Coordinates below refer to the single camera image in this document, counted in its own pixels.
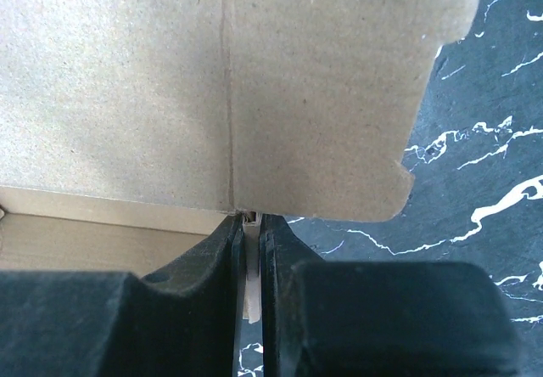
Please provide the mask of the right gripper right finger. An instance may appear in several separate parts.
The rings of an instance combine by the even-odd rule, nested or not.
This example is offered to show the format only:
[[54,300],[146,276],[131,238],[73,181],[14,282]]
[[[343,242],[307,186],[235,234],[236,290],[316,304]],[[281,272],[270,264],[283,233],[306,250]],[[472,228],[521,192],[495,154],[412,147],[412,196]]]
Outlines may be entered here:
[[260,227],[267,376],[518,376],[500,290],[466,262],[329,262],[283,217]]

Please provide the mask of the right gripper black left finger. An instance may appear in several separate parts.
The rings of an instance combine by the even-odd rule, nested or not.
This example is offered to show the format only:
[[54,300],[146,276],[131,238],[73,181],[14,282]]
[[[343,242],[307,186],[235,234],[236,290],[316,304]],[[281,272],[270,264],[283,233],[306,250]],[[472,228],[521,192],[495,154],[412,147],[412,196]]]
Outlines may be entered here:
[[240,217],[152,273],[4,271],[4,376],[233,376]]

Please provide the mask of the brown cardboard box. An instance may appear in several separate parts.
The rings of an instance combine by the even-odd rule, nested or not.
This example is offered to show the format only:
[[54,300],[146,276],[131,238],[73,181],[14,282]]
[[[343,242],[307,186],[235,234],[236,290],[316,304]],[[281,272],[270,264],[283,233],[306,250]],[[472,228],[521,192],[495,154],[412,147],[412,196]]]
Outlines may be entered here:
[[1,0],[1,267],[162,266],[228,213],[383,222],[479,0]]

